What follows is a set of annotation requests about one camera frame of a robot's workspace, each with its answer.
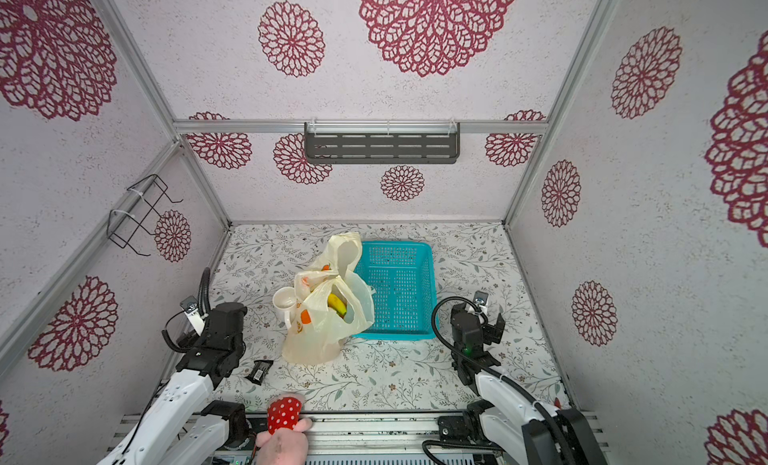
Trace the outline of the cream plastic bag orange print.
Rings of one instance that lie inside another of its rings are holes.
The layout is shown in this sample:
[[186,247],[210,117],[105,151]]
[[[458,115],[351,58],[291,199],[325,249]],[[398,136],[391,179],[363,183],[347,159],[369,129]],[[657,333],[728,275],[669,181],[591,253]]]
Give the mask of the cream plastic bag orange print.
[[[331,362],[349,338],[373,325],[373,289],[355,272],[362,254],[359,233],[333,235],[323,252],[294,276],[300,307],[283,344],[287,362],[312,366]],[[327,306],[330,293],[347,305],[344,318]]]

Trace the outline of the yellow banana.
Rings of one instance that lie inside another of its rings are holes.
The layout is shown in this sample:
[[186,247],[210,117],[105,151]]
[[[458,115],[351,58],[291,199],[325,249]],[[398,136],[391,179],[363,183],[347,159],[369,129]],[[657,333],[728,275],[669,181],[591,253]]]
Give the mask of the yellow banana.
[[340,318],[344,318],[347,314],[347,305],[334,293],[328,295],[327,306],[334,310]]

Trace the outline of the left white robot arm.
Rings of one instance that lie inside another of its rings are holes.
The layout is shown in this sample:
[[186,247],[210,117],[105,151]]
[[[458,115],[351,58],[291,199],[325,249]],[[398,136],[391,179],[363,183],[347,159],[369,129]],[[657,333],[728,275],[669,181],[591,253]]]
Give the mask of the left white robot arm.
[[149,401],[103,464],[201,464],[219,448],[249,438],[245,406],[213,398],[245,353],[246,314],[247,307],[236,302],[212,309],[159,397]]

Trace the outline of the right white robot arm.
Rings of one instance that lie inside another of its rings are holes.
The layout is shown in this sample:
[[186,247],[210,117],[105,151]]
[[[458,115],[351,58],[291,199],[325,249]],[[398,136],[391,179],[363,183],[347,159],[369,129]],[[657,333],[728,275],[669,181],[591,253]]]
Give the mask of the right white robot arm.
[[439,438],[422,450],[436,464],[433,447],[505,453],[516,464],[606,464],[593,428],[574,408],[545,403],[501,371],[485,349],[498,343],[505,321],[491,324],[477,303],[458,296],[437,303],[431,327],[450,352],[461,383],[478,397],[460,417],[438,419]]

